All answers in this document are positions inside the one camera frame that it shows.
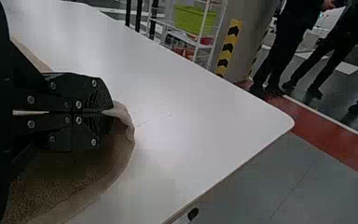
bolt head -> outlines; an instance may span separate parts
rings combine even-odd
[[[49,140],[49,142],[50,143],[53,143],[53,142],[55,142],[55,136],[50,136],[49,138],[48,138],[48,140]]]
[[[28,102],[28,104],[33,105],[34,104],[34,97],[33,96],[28,96],[27,97],[27,102]]]
[[[27,126],[29,129],[33,129],[34,128],[34,121],[33,120],[28,120]]]
[[[50,82],[50,87],[52,90],[57,89],[57,85],[55,84],[55,82]]]
[[[81,108],[81,102],[80,101],[76,101],[76,108],[80,109]]]
[[[71,122],[71,118],[66,117],[66,118],[65,118],[65,123],[69,124],[70,122]]]
[[[76,118],[76,124],[81,124],[82,118],[81,117],[77,117]]]
[[[95,138],[91,139],[91,145],[94,147],[97,146],[97,139]]]

white tabletop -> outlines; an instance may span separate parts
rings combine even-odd
[[[101,77],[136,126],[125,172],[69,223],[162,223],[294,125],[280,110],[92,7],[3,3],[12,35],[54,71]]]

beige fabric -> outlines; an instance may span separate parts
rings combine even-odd
[[[11,39],[39,71],[51,71],[19,41]],[[135,143],[127,108],[119,102],[114,105],[103,112],[112,117],[113,125],[100,150],[56,153],[39,149],[10,185],[3,223],[63,223],[97,200],[118,179]]]

yellow and black warning stripe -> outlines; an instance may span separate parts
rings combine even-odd
[[[219,55],[219,59],[217,61],[217,68],[215,71],[215,73],[220,77],[223,77],[227,71],[228,63],[231,59],[232,52],[234,51],[234,47],[238,42],[241,27],[241,21],[231,20],[229,24],[228,32],[225,37],[222,52]]]

red floor stripe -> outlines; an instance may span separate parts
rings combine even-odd
[[[248,90],[251,81],[237,83]],[[267,99],[267,102],[280,108],[295,121],[294,134],[323,150],[358,172],[358,134],[340,127],[283,97]]]

